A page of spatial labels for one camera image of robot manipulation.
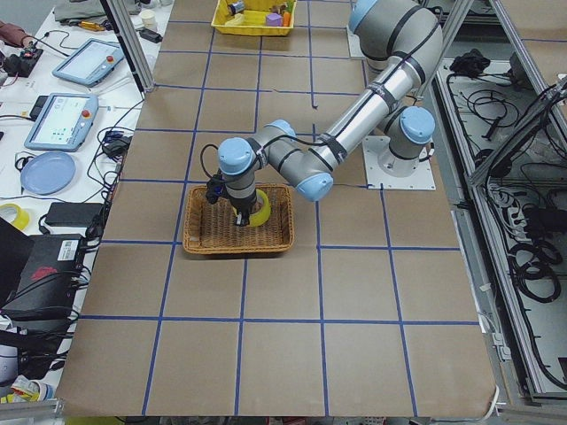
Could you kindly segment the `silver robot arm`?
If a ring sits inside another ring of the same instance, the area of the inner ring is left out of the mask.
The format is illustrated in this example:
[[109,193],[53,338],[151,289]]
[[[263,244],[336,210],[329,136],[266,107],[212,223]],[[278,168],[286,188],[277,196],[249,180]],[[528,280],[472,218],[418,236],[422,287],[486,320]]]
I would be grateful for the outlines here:
[[404,165],[419,160],[431,140],[435,121],[423,107],[402,105],[439,66],[443,43],[440,19],[414,1],[359,1],[348,27],[360,42],[377,77],[307,150],[285,120],[255,134],[224,140],[217,151],[219,169],[207,184],[206,200],[225,198],[235,223],[248,226],[257,202],[256,171],[272,166],[305,199],[315,202],[333,186],[332,173],[373,129],[391,139],[388,151]]

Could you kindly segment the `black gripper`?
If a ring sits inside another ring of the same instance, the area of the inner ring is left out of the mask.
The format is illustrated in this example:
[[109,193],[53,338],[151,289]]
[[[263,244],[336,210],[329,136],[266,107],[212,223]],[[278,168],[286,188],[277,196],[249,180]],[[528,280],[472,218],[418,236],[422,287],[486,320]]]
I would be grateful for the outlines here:
[[257,195],[252,194],[245,198],[232,197],[230,203],[237,210],[236,225],[239,227],[248,226],[252,210],[257,203]]

